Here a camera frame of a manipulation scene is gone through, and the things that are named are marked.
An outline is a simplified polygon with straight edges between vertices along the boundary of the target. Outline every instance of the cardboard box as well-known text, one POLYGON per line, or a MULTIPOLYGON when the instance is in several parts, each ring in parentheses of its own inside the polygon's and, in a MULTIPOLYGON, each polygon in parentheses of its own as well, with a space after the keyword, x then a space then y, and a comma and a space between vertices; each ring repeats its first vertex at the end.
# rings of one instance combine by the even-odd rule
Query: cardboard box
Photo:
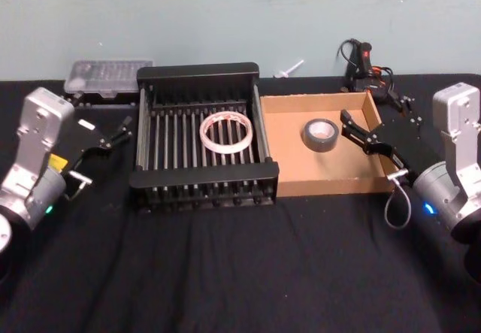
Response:
POLYGON ((263 96, 265 130, 271 156, 279 163, 277 196, 388 192, 386 175, 395 166, 385 157, 367 156, 361 147, 340 134, 340 111, 346 109, 357 124, 371 130, 381 123, 371 95, 365 92, 263 96), (308 149, 301 139, 312 119, 329 119, 339 128, 336 147, 327 153, 308 149))

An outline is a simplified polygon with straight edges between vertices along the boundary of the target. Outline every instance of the black dish rack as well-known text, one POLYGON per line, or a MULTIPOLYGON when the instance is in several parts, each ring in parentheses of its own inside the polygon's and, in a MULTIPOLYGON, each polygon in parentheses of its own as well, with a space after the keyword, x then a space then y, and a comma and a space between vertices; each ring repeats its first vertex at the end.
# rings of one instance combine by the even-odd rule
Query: black dish rack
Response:
MULTIPOLYGON (((272 204, 279 166, 269 154, 255 63, 142 68, 135 171, 130 177, 143 210, 272 204), (253 123, 253 142, 241 153, 206 149, 199 126, 208 115, 230 110, 253 123)), ((233 144, 243 126, 219 122, 210 139, 233 144)))

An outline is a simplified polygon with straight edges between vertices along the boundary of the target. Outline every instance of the metal bracket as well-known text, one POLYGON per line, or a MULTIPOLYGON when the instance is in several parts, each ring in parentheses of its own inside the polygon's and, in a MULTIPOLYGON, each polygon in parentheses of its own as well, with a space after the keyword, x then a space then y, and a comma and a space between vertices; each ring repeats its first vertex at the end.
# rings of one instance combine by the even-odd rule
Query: metal bracket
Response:
POLYGON ((25 98, 20 144, 15 163, 2 183, 2 190, 26 199, 47 168, 48 157, 59 136, 70 128, 74 107, 42 87, 25 98))

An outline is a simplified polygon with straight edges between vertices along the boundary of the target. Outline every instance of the roll of tape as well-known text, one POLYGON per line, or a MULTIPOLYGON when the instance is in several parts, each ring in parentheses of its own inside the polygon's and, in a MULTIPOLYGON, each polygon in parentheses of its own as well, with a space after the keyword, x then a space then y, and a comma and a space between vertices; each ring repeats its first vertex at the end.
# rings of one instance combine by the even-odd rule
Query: roll of tape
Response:
POLYGON ((338 136, 336 124, 327 119, 311 120, 302 130, 302 141, 306 147, 318 153, 334 149, 338 136))
POLYGON ((234 111, 220 111, 219 113, 209 115, 205 118, 205 120, 201 124, 201 127, 199 128, 199 135, 201 137, 202 144, 210 151, 219 154, 235 154, 240 153, 242 150, 248 148, 250 143, 252 143, 253 125, 250 120, 243 114, 236 113, 234 111), (218 123, 222 120, 235 121, 244 125, 246 128, 246 136, 238 143, 232 145, 221 145, 213 142, 207 136, 207 131, 213 124, 218 123))

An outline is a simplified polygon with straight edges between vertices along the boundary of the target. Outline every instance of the black table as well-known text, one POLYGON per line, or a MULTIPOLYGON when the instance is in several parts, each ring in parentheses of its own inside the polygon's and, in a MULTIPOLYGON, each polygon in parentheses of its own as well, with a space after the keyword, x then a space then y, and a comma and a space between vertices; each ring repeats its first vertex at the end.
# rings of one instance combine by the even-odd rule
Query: black table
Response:
MULTIPOLYGON (((408 75, 398 91, 416 99, 423 138, 431 97, 481 76, 408 75)), ((0 83, 0 173, 25 95, 61 81, 0 83)), ((334 92, 338 77, 262 80, 262 94, 334 92)), ((383 118, 393 114, 380 109, 383 118)), ((112 129, 132 107, 86 109, 112 129)), ((481 288, 464 272, 465 247, 420 208, 402 232, 383 222, 386 195, 279 199, 277 205, 138 216, 126 204, 131 143, 84 172, 95 178, 60 203, 35 232, 24 272, 0 298, 2 331, 479 331, 481 288)))

